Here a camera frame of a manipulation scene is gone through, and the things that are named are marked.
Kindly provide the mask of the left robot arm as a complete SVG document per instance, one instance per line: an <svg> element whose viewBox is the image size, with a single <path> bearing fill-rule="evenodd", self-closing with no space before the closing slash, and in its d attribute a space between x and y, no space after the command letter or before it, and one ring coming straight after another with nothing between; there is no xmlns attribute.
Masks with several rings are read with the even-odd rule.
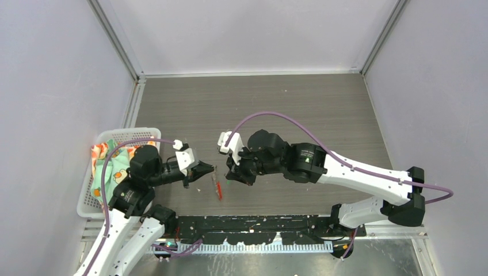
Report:
<svg viewBox="0 0 488 276"><path fill-rule="evenodd" d="M172 237L177 229L175 211L151 206L155 187L181 181L189 183L214 172L214 166L197 160L193 150L173 142L176 160L163 162L158 147L135 150L128 173L103 200L105 221L76 275L128 275L160 237Z"/></svg>

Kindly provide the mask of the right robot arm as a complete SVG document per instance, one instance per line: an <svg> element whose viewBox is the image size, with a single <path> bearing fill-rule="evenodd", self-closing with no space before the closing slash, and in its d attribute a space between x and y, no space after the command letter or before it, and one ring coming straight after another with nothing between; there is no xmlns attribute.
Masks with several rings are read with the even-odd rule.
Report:
<svg viewBox="0 0 488 276"><path fill-rule="evenodd" d="M311 143L288 144L279 135L259 130L243 145L240 134L223 132L218 140L221 154L227 154L226 178L251 186L262 175L281 174L295 183L319 183L347 187L371 197L331 209L329 230L343 236L362 224L388 220L404 227L418 227L425 215L421 188L406 181L424 179L424 171L386 170L328 153Z"/></svg>

